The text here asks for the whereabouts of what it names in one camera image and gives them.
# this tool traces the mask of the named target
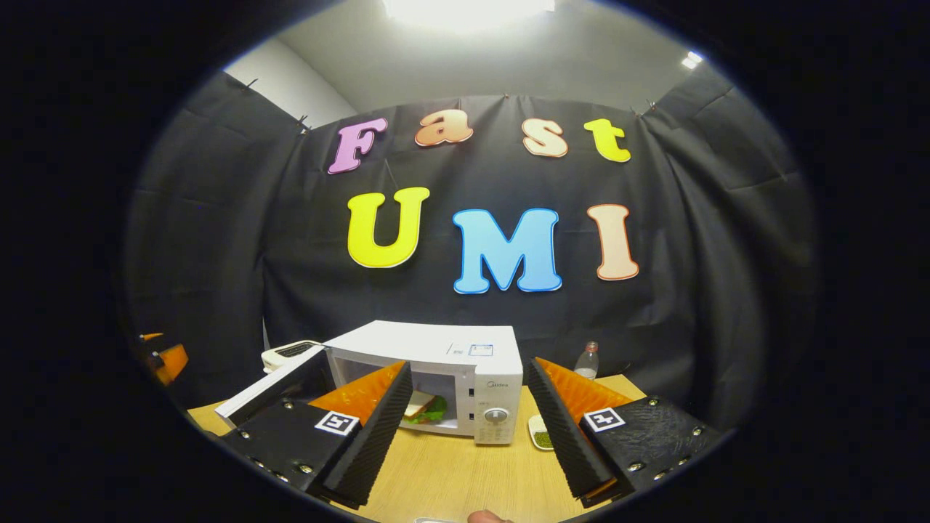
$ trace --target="white wall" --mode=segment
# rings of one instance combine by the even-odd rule
[[[307,115],[304,125],[320,127],[357,111],[300,56],[272,38],[226,66],[227,74],[295,118]]]

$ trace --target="blue letter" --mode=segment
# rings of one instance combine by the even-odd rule
[[[552,229],[559,214],[548,208],[531,208],[524,212],[510,240],[494,221],[490,212],[471,208],[452,217],[462,231],[462,277],[453,288],[459,294],[481,294],[491,288],[481,276],[481,261],[494,276],[500,290],[511,286],[520,262],[524,273],[517,287],[526,292],[556,290],[562,278],[555,273]]]

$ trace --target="lettuce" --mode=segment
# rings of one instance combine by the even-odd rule
[[[437,396],[432,403],[423,411],[422,414],[414,418],[411,423],[430,423],[438,422],[443,419],[445,412],[448,410],[449,406],[445,403],[445,398],[442,396]]]

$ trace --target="small bowl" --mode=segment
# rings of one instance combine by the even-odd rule
[[[553,450],[552,447],[540,447],[539,443],[536,442],[537,432],[548,432],[546,431],[546,424],[542,422],[542,416],[537,414],[531,417],[527,425],[529,426],[529,440],[533,442],[534,447],[540,450]]]

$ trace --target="plastic bottle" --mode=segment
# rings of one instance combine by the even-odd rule
[[[575,364],[575,372],[593,380],[597,376],[597,342],[588,342]]]

